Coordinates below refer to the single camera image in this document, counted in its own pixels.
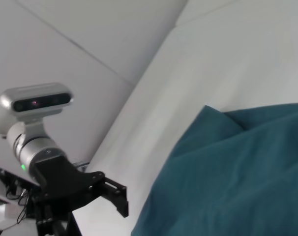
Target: white surface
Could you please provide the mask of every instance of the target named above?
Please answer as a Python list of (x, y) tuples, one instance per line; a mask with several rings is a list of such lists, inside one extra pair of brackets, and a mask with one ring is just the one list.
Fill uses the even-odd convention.
[(130, 235), (167, 156), (204, 105), (228, 111), (292, 102), (298, 0), (237, 2), (176, 28), (88, 168), (128, 187), (130, 216), (98, 199), (75, 212), (83, 235)]
[(136, 84), (187, 0), (18, 0)]
[(38, 236), (34, 220), (23, 220), (2, 232), (1, 236)]
[(12, 227), (17, 222), (17, 218), (13, 219), (13, 218), (6, 217), (6, 214), (5, 214), (6, 207), (7, 207), (7, 204), (3, 204), (3, 205), (0, 206), (0, 230), (5, 230), (9, 227)]
[(189, 0), (176, 25), (181, 25), (240, 0)]
[[(75, 100), (44, 119), (48, 134), (72, 162), (90, 160), (132, 87), (16, 2), (0, 0), (0, 94), (49, 82), (64, 83)], [(2, 140), (0, 166), (24, 174)]]

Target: teal cloth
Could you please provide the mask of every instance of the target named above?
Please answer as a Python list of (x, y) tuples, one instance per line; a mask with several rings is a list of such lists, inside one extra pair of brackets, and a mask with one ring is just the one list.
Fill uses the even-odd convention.
[(205, 107), (174, 147), (133, 236), (298, 236), (298, 104)]

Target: black cable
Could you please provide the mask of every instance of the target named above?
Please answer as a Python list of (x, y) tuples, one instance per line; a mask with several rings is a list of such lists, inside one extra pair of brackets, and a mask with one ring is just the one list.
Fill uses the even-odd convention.
[(20, 214), (19, 214), (19, 216), (18, 216), (18, 218), (17, 218), (17, 225), (19, 225), (20, 223), (21, 223), (21, 221), (23, 221), (24, 219), (25, 219), (25, 216), (26, 216), (26, 213), (27, 213), (27, 211), (26, 211), (26, 208), (27, 208), (27, 204), (28, 204), (28, 201), (29, 201), (29, 198), (30, 198), (30, 194), (28, 193), (28, 195), (27, 195), (28, 197), (27, 197), (27, 200), (26, 200), (26, 202), (25, 202), (25, 204), (24, 204), (24, 207), (23, 207), (23, 209), (22, 209), (22, 211), (20, 212)]
[(10, 197), (9, 196), (9, 192), (10, 192), (10, 188), (7, 189), (6, 191), (6, 197), (9, 199), (9, 200), (18, 200), (20, 198), (20, 195), (13, 195), (13, 197)]
[(28, 195), (26, 195), (26, 196), (20, 196), (20, 198), (19, 198), (19, 200), (18, 200), (18, 205), (19, 205), (19, 206), (22, 207), (22, 206), (25, 205), (25, 204), (21, 204), (21, 200), (24, 199), (24, 198), (26, 198), (26, 197), (28, 197)]

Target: white sheet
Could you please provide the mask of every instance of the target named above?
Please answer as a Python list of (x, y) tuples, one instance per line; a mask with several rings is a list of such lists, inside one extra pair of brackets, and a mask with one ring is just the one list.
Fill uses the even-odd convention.
[(298, 0), (243, 0), (177, 27), (88, 168), (128, 187), (130, 216), (98, 199), (75, 212), (83, 235), (130, 235), (167, 156), (204, 105), (227, 111), (293, 102)]

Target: silver camera housing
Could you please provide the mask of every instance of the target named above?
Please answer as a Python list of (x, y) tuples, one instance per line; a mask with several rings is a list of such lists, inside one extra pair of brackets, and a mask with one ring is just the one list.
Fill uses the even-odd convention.
[[(57, 104), (47, 107), (34, 106), (32, 110), (26, 110), (17, 112), (14, 109), (14, 104), (19, 101), (43, 99), (49, 96), (58, 96), (59, 94), (67, 94), (69, 96), (69, 102), (64, 104)], [(71, 91), (60, 83), (49, 83), (43, 85), (19, 87), (7, 89), (0, 96), (0, 105), (8, 110), (19, 121), (25, 121), (30, 119), (43, 118), (45, 116), (55, 115), (62, 111), (62, 108), (69, 106), (73, 102), (73, 95)]]

